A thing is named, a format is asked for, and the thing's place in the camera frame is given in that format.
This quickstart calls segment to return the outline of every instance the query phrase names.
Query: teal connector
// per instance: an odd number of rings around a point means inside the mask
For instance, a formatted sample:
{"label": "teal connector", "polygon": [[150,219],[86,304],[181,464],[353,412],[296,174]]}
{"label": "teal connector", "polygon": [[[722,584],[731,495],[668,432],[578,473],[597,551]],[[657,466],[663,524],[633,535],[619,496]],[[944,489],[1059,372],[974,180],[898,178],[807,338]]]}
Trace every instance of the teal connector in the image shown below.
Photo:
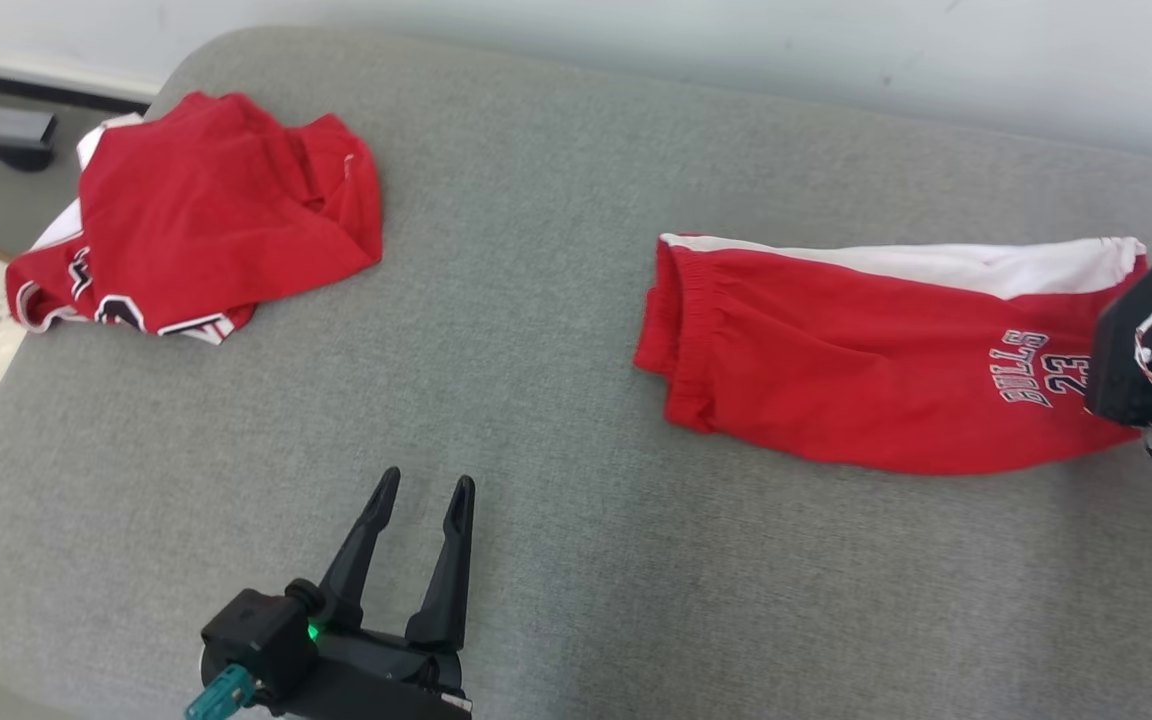
{"label": "teal connector", "polygon": [[198,700],[189,703],[184,720],[225,720],[245,707],[255,695],[256,680],[251,673],[241,665],[230,665],[215,675]]}

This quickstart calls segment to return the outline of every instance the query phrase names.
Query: gray cushion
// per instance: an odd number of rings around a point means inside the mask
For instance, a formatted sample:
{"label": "gray cushion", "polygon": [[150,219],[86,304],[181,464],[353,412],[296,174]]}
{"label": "gray cushion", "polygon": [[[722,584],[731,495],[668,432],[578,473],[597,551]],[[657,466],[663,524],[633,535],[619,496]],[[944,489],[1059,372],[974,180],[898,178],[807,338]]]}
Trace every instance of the gray cushion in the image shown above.
{"label": "gray cushion", "polygon": [[672,427],[630,364],[660,232],[1152,249],[1151,159],[312,29],[212,41],[154,114],[189,90],[338,113],[376,152],[385,259],[219,348],[28,339],[0,389],[6,684],[177,714],[202,624],[317,579],[396,464],[366,624],[419,606],[473,475],[479,717],[1152,717],[1138,448],[817,465]]}

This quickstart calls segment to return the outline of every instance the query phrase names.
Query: white trim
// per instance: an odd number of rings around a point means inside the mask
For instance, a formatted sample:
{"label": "white trim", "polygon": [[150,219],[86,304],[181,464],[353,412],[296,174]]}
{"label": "white trim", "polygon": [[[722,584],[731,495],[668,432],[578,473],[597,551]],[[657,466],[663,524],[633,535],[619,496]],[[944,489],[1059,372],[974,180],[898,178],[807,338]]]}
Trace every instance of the white trim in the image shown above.
{"label": "white trim", "polygon": [[722,237],[662,234],[669,247],[698,252],[748,250],[828,263],[859,273],[984,291],[1011,300],[1045,293],[1100,291],[1132,273],[1144,245],[1135,237],[1097,237],[1044,245],[890,245],[814,250]]}
{"label": "white trim", "polygon": [[119,100],[134,103],[152,103],[162,90],[161,82],[119,76],[119,74],[78,68],[74,65],[1,53],[1,51],[0,78],[47,88],[61,88],[61,90],[90,92],[90,94],[104,97],[116,97]]}
{"label": "white trim", "polygon": [[61,305],[52,310],[51,313],[46,313],[41,318],[41,323],[35,324],[33,320],[29,319],[28,305],[29,301],[35,296],[36,293],[41,290],[36,282],[29,281],[23,283],[17,290],[17,318],[20,318],[20,325],[29,332],[32,333],[45,333],[51,324],[55,320],[70,320],[70,323],[86,323],[88,319],[78,314],[78,310],[74,310],[73,306]]}
{"label": "white trim", "polygon": [[[142,122],[145,122],[145,119],[141,118],[141,115],[137,115],[136,113],[132,113],[129,115],[119,115],[119,118],[111,118],[91,129],[88,135],[83,136],[82,141],[78,141],[78,167],[83,170],[88,168],[88,162],[90,162],[92,156],[96,154],[96,147],[100,146],[100,141],[101,137],[105,137],[106,129],[136,126]],[[78,237],[82,232],[82,205],[78,199],[74,199],[67,209],[60,211],[60,214],[56,215],[55,220],[51,220],[51,225],[47,225],[45,232],[41,232],[38,240],[33,242],[33,247],[29,250],[38,250],[41,249],[41,247],[58,245],[58,243]]]}
{"label": "white trim", "polygon": [[[192,325],[197,325],[198,323],[206,324],[197,328],[191,328]],[[207,314],[204,318],[185,320],[185,323],[164,325],[157,334],[165,336],[165,334],[177,332],[180,328],[191,328],[179,333],[183,334],[183,336],[196,338],[196,340],[210,342],[211,344],[220,344],[221,341],[225,341],[234,332],[234,323],[225,313]]]}

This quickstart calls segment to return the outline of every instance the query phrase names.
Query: white wall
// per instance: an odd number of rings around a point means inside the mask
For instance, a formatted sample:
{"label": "white wall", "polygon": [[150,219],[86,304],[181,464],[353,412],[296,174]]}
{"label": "white wall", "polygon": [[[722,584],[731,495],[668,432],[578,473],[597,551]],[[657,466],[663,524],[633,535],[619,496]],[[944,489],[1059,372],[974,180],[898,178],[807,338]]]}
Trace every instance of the white wall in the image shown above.
{"label": "white wall", "polygon": [[228,29],[393,26],[1152,152],[1152,0],[0,0],[0,65],[152,92]]}

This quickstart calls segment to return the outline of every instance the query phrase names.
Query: red garment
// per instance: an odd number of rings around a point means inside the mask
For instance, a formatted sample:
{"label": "red garment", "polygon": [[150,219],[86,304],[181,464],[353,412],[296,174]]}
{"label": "red garment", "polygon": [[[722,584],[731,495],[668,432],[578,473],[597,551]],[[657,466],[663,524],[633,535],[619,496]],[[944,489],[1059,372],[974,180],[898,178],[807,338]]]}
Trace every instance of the red garment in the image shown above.
{"label": "red garment", "polygon": [[136,325],[219,343],[257,302],[333,283],[381,256],[380,187],[335,115],[283,128],[243,94],[189,94],[105,131],[78,182],[82,228],[8,265],[20,324]]}
{"label": "red garment", "polygon": [[662,236],[635,364],[666,418],[901,473],[998,473],[1138,437],[1087,414],[1132,238],[804,251]]}

